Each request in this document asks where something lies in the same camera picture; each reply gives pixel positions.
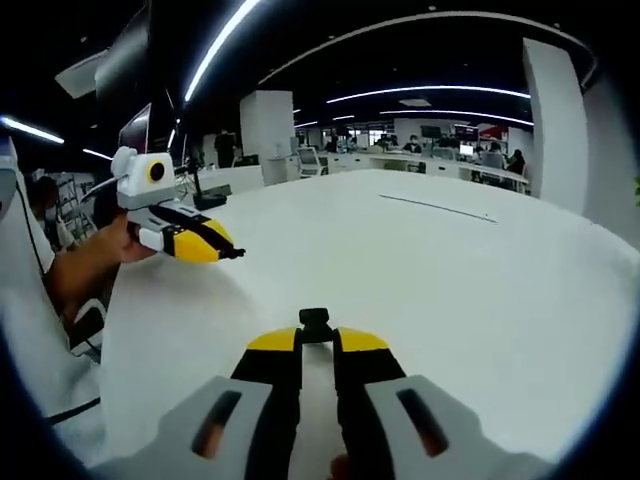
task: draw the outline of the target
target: black ceiling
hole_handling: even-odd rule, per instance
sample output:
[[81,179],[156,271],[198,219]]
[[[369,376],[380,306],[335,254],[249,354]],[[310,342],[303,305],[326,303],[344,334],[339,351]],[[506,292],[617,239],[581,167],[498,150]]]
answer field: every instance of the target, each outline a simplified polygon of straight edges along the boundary
[[[73,100],[54,76],[108,48],[142,0],[46,2],[19,7],[9,23],[18,31],[9,44],[0,113],[8,113],[65,138],[59,147],[16,136],[19,153],[29,165],[91,169],[99,159],[79,153],[83,147],[113,152],[117,126],[102,115],[95,94]],[[158,81],[167,88],[183,125],[195,132],[221,126],[238,128],[238,103],[258,82],[296,56],[362,27],[436,11],[482,10],[517,15],[553,26],[579,38],[584,22],[560,12],[502,2],[430,2],[399,0],[374,8],[370,1],[262,0],[232,34],[210,65],[192,101],[183,108],[188,81],[208,45],[240,2],[226,0],[154,1],[152,36]],[[420,20],[358,35],[313,54],[270,78],[259,88],[294,92],[299,122],[357,115],[379,118],[382,110],[406,109],[398,100],[426,98],[431,108],[479,111],[530,119],[528,102],[517,97],[469,92],[414,92],[384,95],[327,105],[330,98],[369,90],[414,85],[474,85],[526,92],[522,37],[561,46],[571,54],[580,77],[592,64],[581,47],[540,29],[501,20],[448,18]]]

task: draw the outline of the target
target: human hand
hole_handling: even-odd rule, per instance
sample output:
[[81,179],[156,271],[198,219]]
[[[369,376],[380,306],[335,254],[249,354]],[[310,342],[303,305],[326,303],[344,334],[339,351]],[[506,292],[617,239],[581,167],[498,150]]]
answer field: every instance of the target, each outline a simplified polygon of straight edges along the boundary
[[110,225],[100,230],[105,241],[108,242],[109,249],[116,261],[119,263],[132,263],[144,260],[156,253],[131,237],[127,231],[128,223],[127,215],[122,213]]

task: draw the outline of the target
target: yellow circular lens ring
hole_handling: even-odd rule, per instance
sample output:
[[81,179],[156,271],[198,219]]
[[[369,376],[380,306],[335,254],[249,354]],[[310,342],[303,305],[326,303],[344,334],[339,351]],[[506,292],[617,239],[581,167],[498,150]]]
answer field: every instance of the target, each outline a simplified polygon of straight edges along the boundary
[[159,182],[164,177],[164,170],[164,164],[161,161],[151,163],[147,169],[147,179],[151,183]]

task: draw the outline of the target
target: white chair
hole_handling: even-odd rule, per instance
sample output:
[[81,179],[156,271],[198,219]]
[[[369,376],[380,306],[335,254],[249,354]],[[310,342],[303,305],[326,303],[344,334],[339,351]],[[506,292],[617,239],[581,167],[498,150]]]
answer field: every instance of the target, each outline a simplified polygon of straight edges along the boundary
[[323,164],[314,147],[302,147],[298,149],[300,178],[319,177],[329,173],[328,166]]

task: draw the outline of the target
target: human arm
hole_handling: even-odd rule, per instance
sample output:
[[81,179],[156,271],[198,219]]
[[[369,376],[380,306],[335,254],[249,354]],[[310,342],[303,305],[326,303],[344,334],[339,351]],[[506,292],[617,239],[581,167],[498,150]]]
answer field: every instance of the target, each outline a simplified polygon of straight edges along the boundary
[[56,311],[73,324],[80,306],[99,292],[121,263],[153,255],[127,232],[126,215],[121,214],[72,252],[57,255],[44,282]]

